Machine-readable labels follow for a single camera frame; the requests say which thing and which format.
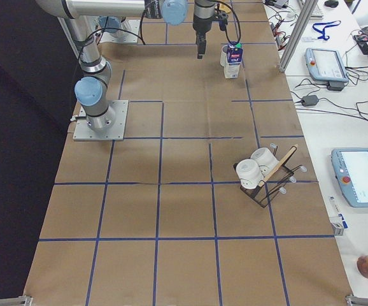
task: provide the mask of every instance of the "small carton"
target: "small carton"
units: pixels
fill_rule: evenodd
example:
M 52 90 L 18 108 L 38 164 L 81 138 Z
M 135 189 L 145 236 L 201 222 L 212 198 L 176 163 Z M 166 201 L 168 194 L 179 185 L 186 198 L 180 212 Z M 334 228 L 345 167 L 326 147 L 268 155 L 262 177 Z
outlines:
M 228 44 L 227 60 L 223 67 L 225 78 L 237 78 L 242 63 L 242 44 Z

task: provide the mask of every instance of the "keyboard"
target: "keyboard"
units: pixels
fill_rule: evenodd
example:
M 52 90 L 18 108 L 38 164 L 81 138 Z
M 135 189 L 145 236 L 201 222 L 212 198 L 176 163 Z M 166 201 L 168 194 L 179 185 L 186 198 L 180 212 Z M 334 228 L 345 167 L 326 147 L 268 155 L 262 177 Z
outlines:
M 306 0 L 297 0 L 297 2 L 299 3 L 300 9 L 301 9 L 303 8 Z M 314 11 L 311 14 L 310 19 L 323 19 L 323 17 L 324 17 L 323 11 L 321 10 L 320 7 L 318 7 L 318 4 L 316 4 L 316 7 L 314 8 Z

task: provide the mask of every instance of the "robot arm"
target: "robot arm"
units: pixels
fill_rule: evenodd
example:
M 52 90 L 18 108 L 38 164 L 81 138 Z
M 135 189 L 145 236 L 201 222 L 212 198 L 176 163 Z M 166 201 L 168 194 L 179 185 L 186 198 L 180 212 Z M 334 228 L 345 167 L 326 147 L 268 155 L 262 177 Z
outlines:
M 78 50 L 78 60 L 85 75 L 76 84 L 75 94 L 86 114 L 86 123 L 77 124 L 77 127 L 87 128 L 88 136 L 77 138 L 74 134 L 74 139 L 122 140 L 125 117 L 122 118 L 123 122 L 118 121 L 120 120 L 118 109 L 115 107 L 117 105 L 126 107 L 127 101 L 106 100 L 111 66 L 98 50 L 87 16 L 141 17 L 144 14 L 146 18 L 163 18 L 168 24 L 177 25 L 187 16 L 187 0 L 36 0 L 36 2 L 47 13 L 64 19 Z M 219 21 L 221 16 L 222 13 L 215 10 L 215 2 L 195 0 L 193 28 L 197 36 L 199 59 L 205 54 L 206 33 L 211 29 L 212 22 Z M 111 135 L 110 131 L 118 126 L 123 126 L 123 133 Z

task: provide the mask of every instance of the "wooden stick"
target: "wooden stick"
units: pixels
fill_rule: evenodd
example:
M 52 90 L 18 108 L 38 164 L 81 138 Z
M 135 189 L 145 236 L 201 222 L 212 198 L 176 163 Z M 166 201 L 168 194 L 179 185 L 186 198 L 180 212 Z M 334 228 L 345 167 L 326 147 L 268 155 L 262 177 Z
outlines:
M 279 169 L 280 167 L 283 166 L 283 164 L 285 164 L 287 162 L 287 160 L 290 158 L 290 156 L 292 156 L 294 154 L 294 152 L 296 152 L 297 148 L 299 147 L 299 145 L 295 144 L 293 145 L 293 147 L 290 148 L 290 150 L 286 153 L 285 156 L 283 156 L 280 161 L 278 162 L 278 164 L 272 169 L 272 171 L 270 171 L 263 180 L 261 180 L 258 184 L 258 187 L 262 187 L 271 177 L 272 175 L 274 175 Z

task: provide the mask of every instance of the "white cup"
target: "white cup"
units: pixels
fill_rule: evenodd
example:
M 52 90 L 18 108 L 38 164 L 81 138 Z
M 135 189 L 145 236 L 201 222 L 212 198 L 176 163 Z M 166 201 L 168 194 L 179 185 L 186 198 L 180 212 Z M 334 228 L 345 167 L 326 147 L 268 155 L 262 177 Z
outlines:
M 257 149 L 250 158 L 258 163 L 264 177 L 279 163 L 268 148 Z
M 225 45 L 221 49 L 221 60 L 220 64 L 222 67 L 225 66 L 225 62 L 227 61 L 227 51 L 228 51 L 228 45 Z
M 244 159 L 236 165 L 236 173 L 241 180 L 241 185 L 246 189 L 254 189 L 263 180 L 263 174 L 259 165 L 252 159 Z

